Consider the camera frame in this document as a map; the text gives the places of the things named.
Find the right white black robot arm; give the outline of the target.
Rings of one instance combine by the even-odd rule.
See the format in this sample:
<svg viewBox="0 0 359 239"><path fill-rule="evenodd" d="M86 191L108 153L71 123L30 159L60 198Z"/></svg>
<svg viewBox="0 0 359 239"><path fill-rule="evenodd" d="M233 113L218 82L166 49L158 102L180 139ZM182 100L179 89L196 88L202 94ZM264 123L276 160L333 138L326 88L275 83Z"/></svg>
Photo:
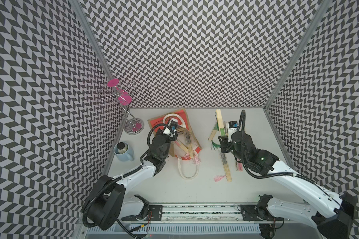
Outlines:
<svg viewBox="0 0 359 239"><path fill-rule="evenodd" d="M338 194L299 174L275 154L256 148L250 135L237 131L219 136L220 149L231 153L245 171L256 179L272 179L304 200L290 203L271 195L261 196L257 210L261 217L286 218L317 229L327 239L347 239L355 220L357 198Z"/></svg>

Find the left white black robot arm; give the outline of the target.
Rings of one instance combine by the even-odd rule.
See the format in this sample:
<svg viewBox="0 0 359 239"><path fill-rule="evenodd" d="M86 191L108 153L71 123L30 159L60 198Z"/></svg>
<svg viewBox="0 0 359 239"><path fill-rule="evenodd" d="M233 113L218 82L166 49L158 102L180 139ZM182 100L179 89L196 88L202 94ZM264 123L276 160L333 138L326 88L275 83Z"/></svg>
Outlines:
<svg viewBox="0 0 359 239"><path fill-rule="evenodd" d="M156 134L148 150L141 156L138 167L115 177L101 176L83 204L84 226L106 230L122 218L146 220L149 217L149 202L140 195L126 197L126 194L164 168L171 142L177 137L177 133Z"/></svg>

